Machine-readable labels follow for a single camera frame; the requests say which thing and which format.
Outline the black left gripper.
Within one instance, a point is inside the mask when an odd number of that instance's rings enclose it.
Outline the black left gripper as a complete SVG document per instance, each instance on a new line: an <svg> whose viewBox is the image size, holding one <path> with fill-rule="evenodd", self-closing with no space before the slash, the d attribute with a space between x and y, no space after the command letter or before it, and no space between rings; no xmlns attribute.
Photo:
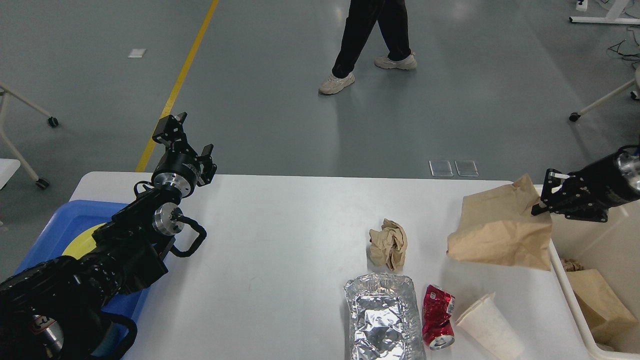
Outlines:
<svg viewBox="0 0 640 360"><path fill-rule="evenodd" d="M151 184L158 189L170 187L178 191L181 198L194 193L197 185L209 185L218 170L212 157L213 144L204 146L198 156L188 143L184 129L187 116L187 112L180 112L160 118L151 135L153 142L167 150L153 171Z"/></svg>

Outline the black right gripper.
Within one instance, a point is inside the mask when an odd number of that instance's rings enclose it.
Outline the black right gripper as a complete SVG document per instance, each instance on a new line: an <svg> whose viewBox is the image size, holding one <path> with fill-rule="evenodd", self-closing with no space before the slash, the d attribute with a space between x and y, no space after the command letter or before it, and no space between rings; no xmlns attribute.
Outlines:
<svg viewBox="0 0 640 360"><path fill-rule="evenodd" d="M569 209L572 199L563 189L569 179L572 187L582 191L579 198L585 209ZM562 173L547 168L539 202L531 207L531 215L549 213L567 220L606 223L608 209L639 198L639 147L622 146L578 171Z"/></svg>

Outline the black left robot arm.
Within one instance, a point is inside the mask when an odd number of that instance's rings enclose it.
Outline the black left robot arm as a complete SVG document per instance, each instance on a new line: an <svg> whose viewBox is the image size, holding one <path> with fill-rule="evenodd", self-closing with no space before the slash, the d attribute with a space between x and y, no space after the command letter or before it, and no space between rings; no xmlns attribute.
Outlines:
<svg viewBox="0 0 640 360"><path fill-rule="evenodd" d="M169 271L167 255L188 258L207 237L179 207L217 171L212 144L198 153L188 143L187 116L158 121L151 139L164 155L135 200L93 231L94 249L44 260L1 283L3 360L121 360L130 350L136 322L105 307L150 288Z"/></svg>

